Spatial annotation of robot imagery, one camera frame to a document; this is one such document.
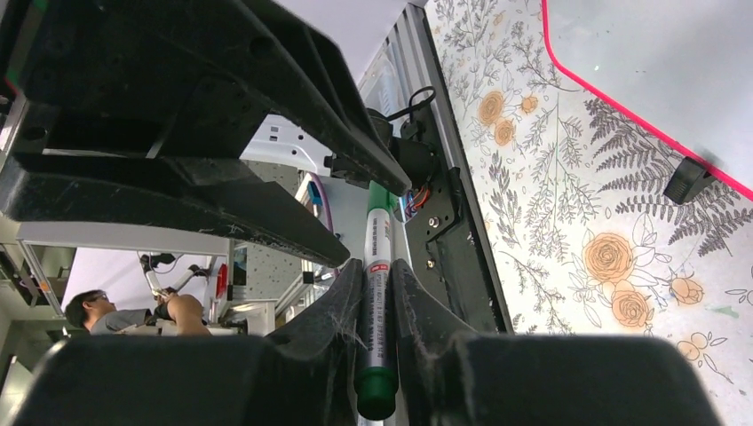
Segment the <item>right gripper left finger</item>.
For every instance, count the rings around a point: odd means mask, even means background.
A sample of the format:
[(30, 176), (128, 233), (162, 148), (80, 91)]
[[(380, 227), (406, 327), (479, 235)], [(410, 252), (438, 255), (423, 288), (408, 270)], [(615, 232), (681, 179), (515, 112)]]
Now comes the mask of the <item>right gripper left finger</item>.
[(25, 146), (237, 158), (276, 114), (341, 176), (410, 185), (341, 51), (273, 1), (15, 1), (12, 95), (52, 114)]

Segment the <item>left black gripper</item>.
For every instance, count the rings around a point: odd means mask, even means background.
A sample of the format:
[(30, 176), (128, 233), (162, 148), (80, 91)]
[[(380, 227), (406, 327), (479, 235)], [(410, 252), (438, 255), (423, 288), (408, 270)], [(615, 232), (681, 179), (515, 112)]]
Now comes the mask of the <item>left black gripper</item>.
[[(103, 335), (56, 344), (15, 425), (355, 425), (363, 262), (270, 335)], [(716, 425), (696, 374), (645, 337), (481, 334), (392, 264), (410, 425)]]

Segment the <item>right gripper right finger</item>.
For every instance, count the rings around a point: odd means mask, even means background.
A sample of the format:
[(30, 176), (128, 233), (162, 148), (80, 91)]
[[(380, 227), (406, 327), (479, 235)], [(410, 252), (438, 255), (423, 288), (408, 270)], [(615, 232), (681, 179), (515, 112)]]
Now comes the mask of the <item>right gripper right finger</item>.
[(156, 226), (252, 242), (337, 267), (350, 251), (293, 195), (237, 159), (13, 154), (1, 211), (18, 222)]

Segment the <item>green whiteboard marker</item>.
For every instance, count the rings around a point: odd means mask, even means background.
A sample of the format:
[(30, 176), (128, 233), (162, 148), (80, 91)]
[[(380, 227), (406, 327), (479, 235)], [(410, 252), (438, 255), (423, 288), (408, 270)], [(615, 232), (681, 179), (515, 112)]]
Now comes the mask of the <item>green whiteboard marker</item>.
[(399, 389), (396, 342), (392, 323), (392, 194), (369, 183), (363, 254), (361, 347), (354, 373), (357, 409), (361, 417), (383, 421), (394, 414)]

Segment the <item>pink framed whiteboard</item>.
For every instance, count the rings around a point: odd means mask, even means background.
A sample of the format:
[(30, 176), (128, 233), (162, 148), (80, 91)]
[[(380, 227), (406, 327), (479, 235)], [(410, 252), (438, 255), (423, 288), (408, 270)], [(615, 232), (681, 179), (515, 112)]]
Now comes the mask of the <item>pink framed whiteboard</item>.
[(564, 75), (751, 196), (751, 2), (545, 1), (542, 12)]

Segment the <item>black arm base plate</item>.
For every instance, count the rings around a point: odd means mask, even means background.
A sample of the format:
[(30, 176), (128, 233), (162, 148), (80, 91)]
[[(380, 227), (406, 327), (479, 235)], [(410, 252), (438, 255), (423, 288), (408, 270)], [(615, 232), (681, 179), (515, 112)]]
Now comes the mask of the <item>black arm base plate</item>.
[(425, 86), (397, 112), (368, 110), (377, 134), (411, 180), (395, 216), (403, 223), (415, 274), (427, 292), (476, 330), (505, 333), (509, 328), (460, 169), (448, 164), (441, 145), (432, 112), (436, 96), (434, 87)]

